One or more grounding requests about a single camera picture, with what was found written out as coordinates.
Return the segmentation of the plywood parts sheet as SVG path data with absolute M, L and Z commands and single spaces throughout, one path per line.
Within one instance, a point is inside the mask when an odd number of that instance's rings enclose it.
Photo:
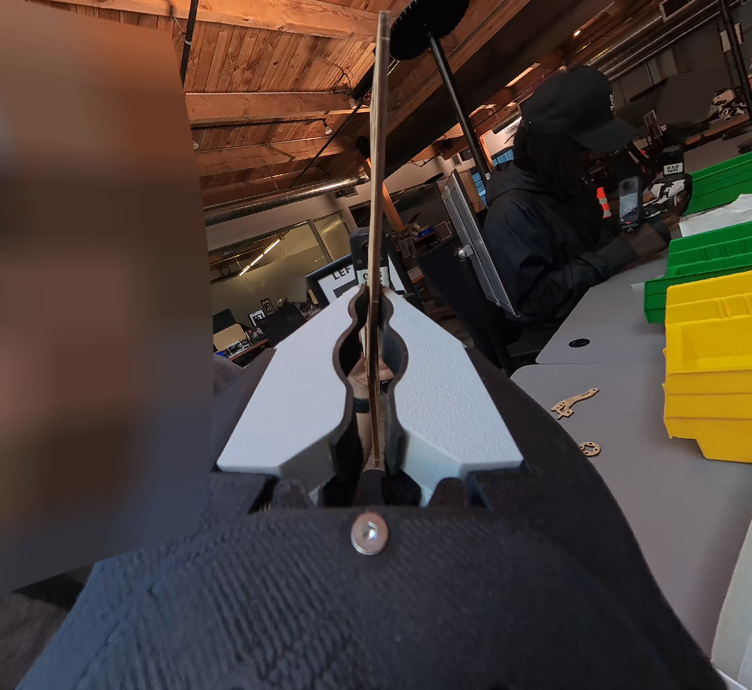
M 379 13 L 375 38 L 374 72 L 371 86 L 369 154 L 371 161 L 371 201 L 368 243 L 369 306 L 365 323 L 364 353 L 370 403 L 371 442 L 374 466 L 383 468 L 381 452 L 381 387 L 380 387 L 380 307 L 381 307 L 381 244 L 383 239 L 383 178 L 385 169 L 388 71 L 390 63 L 389 11 Z

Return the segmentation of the nested yellow plastic bins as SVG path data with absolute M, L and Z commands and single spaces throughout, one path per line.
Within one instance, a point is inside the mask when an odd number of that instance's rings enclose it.
M 751 272 L 673 285 L 665 305 L 664 423 L 704 457 L 751 462 Z

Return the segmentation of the white crumpled paper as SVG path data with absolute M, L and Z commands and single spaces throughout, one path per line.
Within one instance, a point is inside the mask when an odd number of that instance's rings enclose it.
M 682 238 L 751 222 L 751 194 L 739 195 L 730 204 L 684 217 L 679 222 Z

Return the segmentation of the curved wooden part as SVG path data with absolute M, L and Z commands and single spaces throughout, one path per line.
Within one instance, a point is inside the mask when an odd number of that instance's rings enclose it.
M 552 406 L 550 411 L 556 415 L 558 420 L 569 418 L 574 414 L 575 404 L 594 397 L 598 392 L 598 388 L 591 388 L 585 393 L 577 394 L 573 397 L 568 397 Z

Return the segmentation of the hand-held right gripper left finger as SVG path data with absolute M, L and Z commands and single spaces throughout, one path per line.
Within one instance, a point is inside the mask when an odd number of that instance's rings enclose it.
M 362 356 L 366 285 L 276 348 L 217 465 L 300 482 L 319 505 L 351 505 L 364 463 L 348 376 Z

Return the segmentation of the framed marker sign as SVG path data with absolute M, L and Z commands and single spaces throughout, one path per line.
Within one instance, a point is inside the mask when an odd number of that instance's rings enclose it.
M 306 290 L 313 292 L 316 305 L 321 308 L 327 307 L 346 291 L 361 283 L 352 261 L 352 255 L 346 255 L 305 276 Z M 412 291 L 410 277 L 407 276 L 405 282 L 391 259 L 388 260 L 387 269 L 392 290 L 403 296 Z

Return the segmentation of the person's left hand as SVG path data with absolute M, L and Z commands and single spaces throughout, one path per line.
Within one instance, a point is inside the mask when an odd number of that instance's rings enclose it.
M 348 381 L 352 385 L 354 397 L 361 400 L 370 399 L 369 376 L 365 365 L 365 354 L 360 353 L 358 362 L 353 366 L 348 375 Z M 379 353 L 378 380 L 379 383 L 389 383 L 394 379 L 394 373 L 383 360 L 383 354 Z

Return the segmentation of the silver ceiling duct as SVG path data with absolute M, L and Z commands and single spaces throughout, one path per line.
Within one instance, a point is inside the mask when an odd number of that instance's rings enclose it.
M 267 195 L 235 200 L 213 206 L 204 211 L 206 228 L 240 219 L 249 215 L 277 209 L 325 194 L 336 194 L 370 184 L 370 178 L 363 173 L 338 179 L 325 179 L 320 182 L 306 183 L 295 188 L 288 188 Z

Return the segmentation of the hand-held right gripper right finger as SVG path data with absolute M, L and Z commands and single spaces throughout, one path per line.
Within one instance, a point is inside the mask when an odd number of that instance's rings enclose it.
M 385 450 L 396 504 L 426 507 L 440 482 L 517 470 L 523 457 L 466 348 L 382 288 Z

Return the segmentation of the grey metal panel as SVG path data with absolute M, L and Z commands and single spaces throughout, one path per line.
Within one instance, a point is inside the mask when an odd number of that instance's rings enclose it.
M 440 191 L 441 199 L 448 212 L 456 234 L 462 245 L 460 257 L 469 260 L 481 289 L 491 303 L 500 307 L 512 319 L 519 319 L 499 272 L 486 245 L 475 208 L 468 198 L 465 186 L 457 170 L 453 170 Z

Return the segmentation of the white cardboard tray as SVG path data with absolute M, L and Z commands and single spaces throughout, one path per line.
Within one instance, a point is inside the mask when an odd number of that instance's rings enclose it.
M 719 614 L 711 660 L 728 688 L 751 689 L 751 528 Z

